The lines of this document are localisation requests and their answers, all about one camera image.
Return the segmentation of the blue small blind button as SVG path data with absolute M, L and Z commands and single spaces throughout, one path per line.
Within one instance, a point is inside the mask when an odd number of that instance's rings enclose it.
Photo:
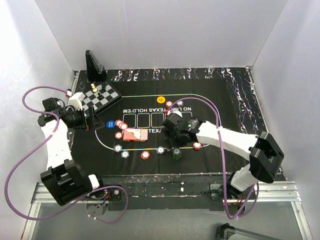
M 108 129 L 113 129 L 114 127 L 116 126 L 116 123 L 114 120 L 109 120 L 107 123 L 106 123 L 106 127 Z

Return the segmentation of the red poker chip stack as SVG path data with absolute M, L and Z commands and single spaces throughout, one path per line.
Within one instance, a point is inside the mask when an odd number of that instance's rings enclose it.
M 150 157 L 150 152 L 147 150 L 144 150 L 140 156 L 143 160 L 147 160 Z

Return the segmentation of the yellow big blind button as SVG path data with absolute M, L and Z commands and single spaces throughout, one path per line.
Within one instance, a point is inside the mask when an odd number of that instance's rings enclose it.
M 164 96 L 159 96 L 157 97 L 156 101 L 159 103 L 159 104 L 163 104 L 166 102 L 166 98 Z

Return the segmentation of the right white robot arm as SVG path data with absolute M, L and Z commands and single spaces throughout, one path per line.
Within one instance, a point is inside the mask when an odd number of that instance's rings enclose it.
M 162 125 L 169 150 L 199 143 L 222 147 L 248 161 L 228 179 L 226 192 L 232 199 L 258 182 L 273 183 L 285 157 L 274 137 L 265 131 L 260 135 L 240 133 L 197 117 L 183 118 L 177 111 L 170 112 Z

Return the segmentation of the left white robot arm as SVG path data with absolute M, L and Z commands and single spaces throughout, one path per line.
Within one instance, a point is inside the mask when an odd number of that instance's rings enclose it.
M 50 138 L 46 143 L 48 162 L 46 171 L 40 175 L 41 181 L 56 202 L 64 206 L 84 194 L 95 200 L 106 196 L 106 187 L 99 183 L 95 174 L 87 174 L 73 159 L 68 143 L 68 129 L 96 131 L 104 123 L 98 118 L 93 106 L 85 113 L 82 92 L 69 98 L 71 110 L 61 106 L 58 98 L 47 98 L 42 104 L 45 113 L 38 118 L 44 136 Z

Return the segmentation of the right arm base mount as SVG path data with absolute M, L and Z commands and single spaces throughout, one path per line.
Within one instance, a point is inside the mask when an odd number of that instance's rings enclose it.
M 224 188 L 222 184 L 213 183 L 209 185 L 209 189 L 201 194 L 209 197 L 212 201 L 224 203 Z M 251 187 L 247 188 L 242 193 L 230 192 L 227 193 L 227 206 L 230 215 L 235 215 L 237 211 L 245 205 L 245 200 L 250 193 Z

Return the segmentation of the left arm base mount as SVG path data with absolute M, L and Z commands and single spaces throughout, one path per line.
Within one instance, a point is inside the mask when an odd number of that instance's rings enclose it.
M 110 187 L 94 193 L 86 198 L 86 212 L 89 216 L 102 217 L 109 208 L 110 203 L 119 203 L 123 191 L 118 187 Z

